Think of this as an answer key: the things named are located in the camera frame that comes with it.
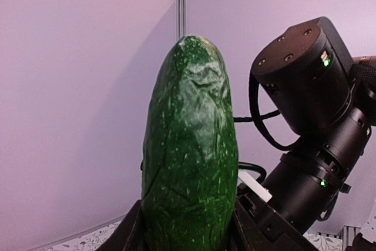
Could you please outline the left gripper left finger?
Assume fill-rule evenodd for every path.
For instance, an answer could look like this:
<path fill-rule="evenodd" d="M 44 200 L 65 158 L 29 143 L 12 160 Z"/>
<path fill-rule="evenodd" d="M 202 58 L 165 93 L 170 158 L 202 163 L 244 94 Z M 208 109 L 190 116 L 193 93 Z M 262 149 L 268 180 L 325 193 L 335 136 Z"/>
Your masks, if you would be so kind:
<path fill-rule="evenodd" d="M 137 200 L 115 231 L 99 246 L 101 251 L 147 250 L 141 200 Z"/>

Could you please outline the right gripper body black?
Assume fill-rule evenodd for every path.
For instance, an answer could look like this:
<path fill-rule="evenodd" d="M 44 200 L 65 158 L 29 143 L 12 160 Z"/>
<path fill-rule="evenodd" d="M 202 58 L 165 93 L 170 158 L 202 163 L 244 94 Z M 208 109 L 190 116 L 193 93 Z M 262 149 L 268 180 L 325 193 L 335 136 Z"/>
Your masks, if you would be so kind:
<path fill-rule="evenodd" d="M 316 250 L 301 233 L 252 190 L 239 192 L 237 200 L 251 214 L 263 237 L 264 250 Z"/>

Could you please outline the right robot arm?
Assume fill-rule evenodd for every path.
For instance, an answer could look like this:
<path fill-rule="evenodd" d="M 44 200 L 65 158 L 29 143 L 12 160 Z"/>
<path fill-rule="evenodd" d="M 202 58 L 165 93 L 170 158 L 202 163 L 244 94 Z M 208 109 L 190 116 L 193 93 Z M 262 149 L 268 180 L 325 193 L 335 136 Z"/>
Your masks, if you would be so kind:
<path fill-rule="evenodd" d="M 375 58 L 353 57 L 324 16 L 289 27 L 255 58 L 249 107 L 283 155 L 238 188 L 228 250 L 313 250 L 375 126 Z"/>

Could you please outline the toy cucumber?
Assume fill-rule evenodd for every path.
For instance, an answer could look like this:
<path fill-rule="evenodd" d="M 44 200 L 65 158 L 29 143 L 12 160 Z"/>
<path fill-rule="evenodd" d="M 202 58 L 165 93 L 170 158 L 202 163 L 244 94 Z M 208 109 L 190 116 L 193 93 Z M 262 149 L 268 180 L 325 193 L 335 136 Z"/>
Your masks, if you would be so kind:
<path fill-rule="evenodd" d="M 149 103 L 142 213 L 150 250 L 224 250 L 239 150 L 219 50 L 185 36 L 169 51 Z"/>

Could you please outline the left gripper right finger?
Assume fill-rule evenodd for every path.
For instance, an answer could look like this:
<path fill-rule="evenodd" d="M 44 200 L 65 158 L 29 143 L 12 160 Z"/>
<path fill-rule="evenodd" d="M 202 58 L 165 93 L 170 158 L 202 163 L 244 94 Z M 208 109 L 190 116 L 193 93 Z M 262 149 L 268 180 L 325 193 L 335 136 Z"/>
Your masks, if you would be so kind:
<path fill-rule="evenodd" d="M 231 222 L 232 250 L 264 250 L 263 237 L 251 214 L 237 200 Z"/>

